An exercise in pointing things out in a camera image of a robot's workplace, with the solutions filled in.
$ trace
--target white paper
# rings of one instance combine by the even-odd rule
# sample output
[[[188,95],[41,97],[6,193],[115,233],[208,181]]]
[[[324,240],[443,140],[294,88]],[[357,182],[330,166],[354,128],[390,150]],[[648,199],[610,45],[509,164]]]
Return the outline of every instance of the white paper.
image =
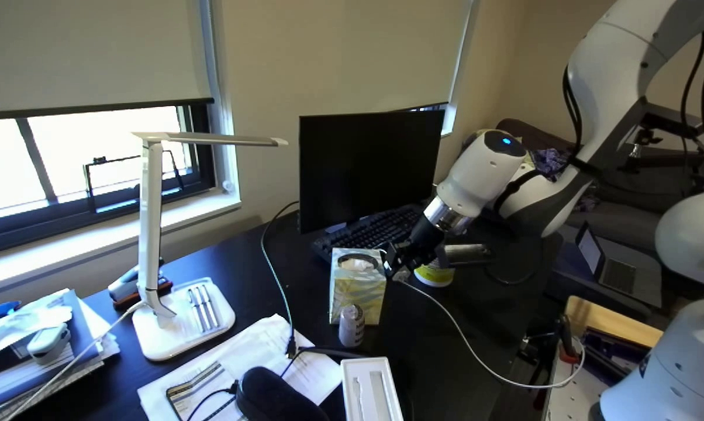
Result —
[[[251,367],[266,367],[281,374],[287,367],[286,344],[291,325],[281,316],[261,319],[227,339],[225,344],[211,348],[208,354],[190,360],[188,366],[169,373],[167,378],[137,388],[141,406],[147,420],[175,421],[190,420],[191,410],[212,392],[230,388],[244,378]],[[298,333],[299,347],[310,347],[310,343]],[[208,379],[197,393],[175,401],[175,410],[167,397],[167,388],[190,381],[191,378],[208,371],[212,362],[219,366],[219,374]],[[310,403],[321,406],[340,383],[341,367],[327,357],[301,354],[293,367],[286,373],[286,381],[307,396]],[[219,406],[230,403],[230,393],[217,393],[212,401],[202,406],[191,420],[208,420]],[[239,408],[231,403],[217,420],[240,420]]]

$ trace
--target window frame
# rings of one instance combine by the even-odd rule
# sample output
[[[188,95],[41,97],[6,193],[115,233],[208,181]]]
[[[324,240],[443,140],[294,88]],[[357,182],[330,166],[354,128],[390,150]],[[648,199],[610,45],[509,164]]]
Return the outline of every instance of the window frame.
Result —
[[[26,121],[29,117],[46,117],[46,116],[112,112],[112,110],[141,110],[141,107],[161,107],[161,106],[178,107],[178,119],[185,132],[211,132],[211,121],[208,121],[211,102],[103,106],[103,107],[41,110],[41,112],[19,112],[19,116],[0,112],[0,119]],[[183,181],[181,193],[161,197],[163,203],[202,194],[216,185],[212,148],[190,145],[190,153],[191,153],[191,173],[181,178]],[[174,188],[181,188],[178,181],[167,178],[163,193]],[[137,213],[137,199],[141,199],[137,188],[125,188],[107,194],[84,197],[65,203],[52,201],[46,197],[46,207],[41,209],[0,217],[0,251],[78,233],[121,216],[133,216]],[[110,201],[129,201],[129,207],[99,210],[99,203],[110,203]]]

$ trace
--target box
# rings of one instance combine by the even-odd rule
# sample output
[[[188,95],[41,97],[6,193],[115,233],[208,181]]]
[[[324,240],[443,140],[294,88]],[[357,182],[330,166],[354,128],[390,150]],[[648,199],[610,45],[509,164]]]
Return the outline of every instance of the box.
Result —
[[[362,311],[365,325],[379,325],[385,278],[377,249],[333,249],[330,266],[330,325],[347,305]]]

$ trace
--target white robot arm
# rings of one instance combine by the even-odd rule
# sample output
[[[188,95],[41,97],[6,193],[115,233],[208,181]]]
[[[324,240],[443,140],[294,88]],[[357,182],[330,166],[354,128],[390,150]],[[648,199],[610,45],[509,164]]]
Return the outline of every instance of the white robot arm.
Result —
[[[523,150],[499,153],[488,148],[494,144],[488,138],[505,134],[486,132],[459,157],[411,240],[388,254],[388,272],[430,263],[444,230],[468,224],[502,190],[507,193],[499,207],[502,217],[541,236],[554,234],[595,176],[627,160],[645,116],[651,79],[700,33],[704,0],[615,2],[591,26],[567,69],[579,119],[576,164],[557,178],[531,178],[533,169],[522,161]],[[676,203],[660,221],[655,236],[660,261],[669,270],[704,284],[704,194]],[[704,302],[678,313],[645,367],[600,396],[600,414],[704,420]]]

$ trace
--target lamp base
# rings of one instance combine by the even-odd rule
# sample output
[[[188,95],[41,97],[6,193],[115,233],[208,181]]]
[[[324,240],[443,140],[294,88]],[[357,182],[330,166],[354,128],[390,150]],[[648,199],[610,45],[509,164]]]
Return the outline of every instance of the lamp base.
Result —
[[[234,325],[230,302],[208,277],[174,290],[161,302],[175,313],[174,319],[157,316],[153,307],[141,307],[133,313],[133,328],[147,360],[175,358]]]

